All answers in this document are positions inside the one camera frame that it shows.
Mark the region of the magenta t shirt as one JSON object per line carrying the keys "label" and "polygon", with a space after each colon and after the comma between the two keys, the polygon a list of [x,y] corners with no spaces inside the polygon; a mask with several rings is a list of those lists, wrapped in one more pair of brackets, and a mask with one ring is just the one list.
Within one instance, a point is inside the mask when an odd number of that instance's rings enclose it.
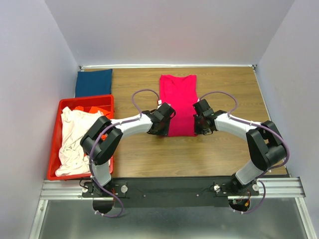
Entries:
{"label": "magenta t shirt", "polygon": [[196,75],[177,77],[161,75],[159,79],[160,100],[168,103],[176,111],[170,120],[168,137],[196,136],[194,129],[195,109],[197,103]]}

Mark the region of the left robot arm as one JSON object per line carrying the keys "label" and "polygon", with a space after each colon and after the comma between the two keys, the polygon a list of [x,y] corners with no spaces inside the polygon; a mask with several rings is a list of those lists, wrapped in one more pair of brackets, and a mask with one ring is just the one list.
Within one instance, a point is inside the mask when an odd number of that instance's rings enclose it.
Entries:
{"label": "left robot arm", "polygon": [[129,118],[99,117],[80,140],[80,145],[89,156],[94,192],[100,197],[110,193],[112,176],[108,162],[121,139],[139,133],[166,136],[175,115],[173,107],[163,103],[152,111],[139,111],[139,114]]}

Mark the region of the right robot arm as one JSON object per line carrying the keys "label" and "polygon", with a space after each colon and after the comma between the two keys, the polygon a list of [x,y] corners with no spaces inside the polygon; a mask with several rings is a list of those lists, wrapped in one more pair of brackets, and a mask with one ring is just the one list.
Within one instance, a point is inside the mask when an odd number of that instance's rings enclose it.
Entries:
{"label": "right robot arm", "polygon": [[228,112],[214,111],[207,100],[193,104],[196,134],[223,131],[242,138],[248,144],[250,160],[228,182],[214,185],[216,192],[241,195],[258,177],[288,159],[290,152],[272,121],[254,122],[234,117]]}

